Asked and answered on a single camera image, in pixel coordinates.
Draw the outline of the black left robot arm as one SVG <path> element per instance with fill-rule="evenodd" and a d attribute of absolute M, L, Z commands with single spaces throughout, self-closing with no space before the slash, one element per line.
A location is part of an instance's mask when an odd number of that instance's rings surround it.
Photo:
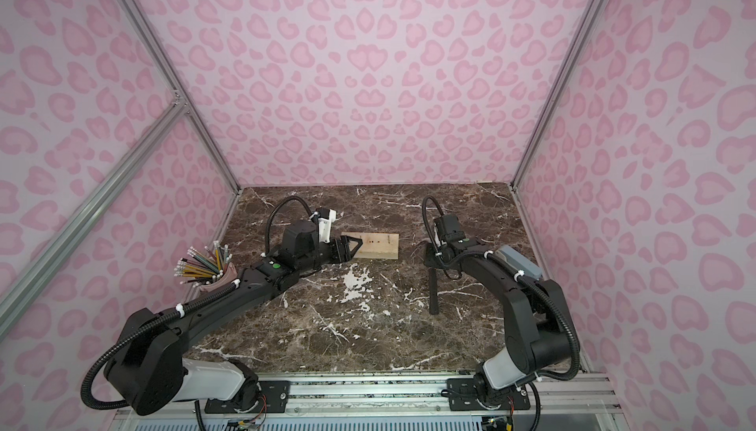
<path fill-rule="evenodd" d="M 285 229 L 277 246 L 217 289 L 155 313 L 143 308 L 127 320 L 116 344 L 85 374 L 82 403 L 95 411 L 129 407 L 144 416 L 169 403 L 215 401 L 233 411 L 261 409 L 258 375 L 243 362 L 190 360 L 185 353 L 205 336 L 263 305 L 330 265 L 354 259 L 362 240 L 332 236 L 334 211 L 308 210 Z"/>

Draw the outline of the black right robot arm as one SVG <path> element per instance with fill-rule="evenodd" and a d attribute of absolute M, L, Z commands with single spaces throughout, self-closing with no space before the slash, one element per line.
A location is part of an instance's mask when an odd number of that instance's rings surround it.
<path fill-rule="evenodd" d="M 485 409 L 539 378 L 568 382 L 581 371 L 581 346 L 561 286 L 526 273 L 478 238 L 467 236 L 457 216 L 444 212 L 432 196 L 421 202 L 429 242 L 423 264 L 428 269 L 429 312 L 439 313 L 438 274 L 473 277 L 499 302 L 504 347 L 482 362 L 472 388 Z"/>

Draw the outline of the light wooden block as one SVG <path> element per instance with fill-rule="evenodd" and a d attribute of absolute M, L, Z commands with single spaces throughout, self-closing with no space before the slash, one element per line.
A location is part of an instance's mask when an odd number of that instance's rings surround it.
<path fill-rule="evenodd" d="M 397 233 L 346 232 L 347 236 L 362 240 L 354 258 L 369 260 L 398 260 L 400 236 Z"/>

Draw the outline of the orange black claw hammer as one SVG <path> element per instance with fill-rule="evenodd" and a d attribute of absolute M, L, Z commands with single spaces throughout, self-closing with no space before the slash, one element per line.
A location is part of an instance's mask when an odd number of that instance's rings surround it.
<path fill-rule="evenodd" d="M 439 298 L 438 298 L 438 275 L 437 271 L 439 269 L 429 269 L 427 268 L 428 273 L 428 295 L 429 295 L 429 314 L 436 316 L 440 313 L 439 311 Z"/>

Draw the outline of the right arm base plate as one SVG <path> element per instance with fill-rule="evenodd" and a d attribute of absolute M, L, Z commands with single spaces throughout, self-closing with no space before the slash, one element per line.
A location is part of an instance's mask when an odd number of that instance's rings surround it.
<path fill-rule="evenodd" d="M 448 400 L 451 411 L 529 411 L 532 407 L 524 388 L 489 387 L 478 376 L 461 376 L 446 381 L 441 396 Z"/>

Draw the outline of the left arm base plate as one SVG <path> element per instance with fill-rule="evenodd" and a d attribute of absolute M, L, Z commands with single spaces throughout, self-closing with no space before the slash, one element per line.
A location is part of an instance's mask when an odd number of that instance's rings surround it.
<path fill-rule="evenodd" d="M 253 380 L 242 385 L 229 400 L 211 399 L 206 402 L 207 414 L 284 413 L 289 402 L 289 381 Z"/>

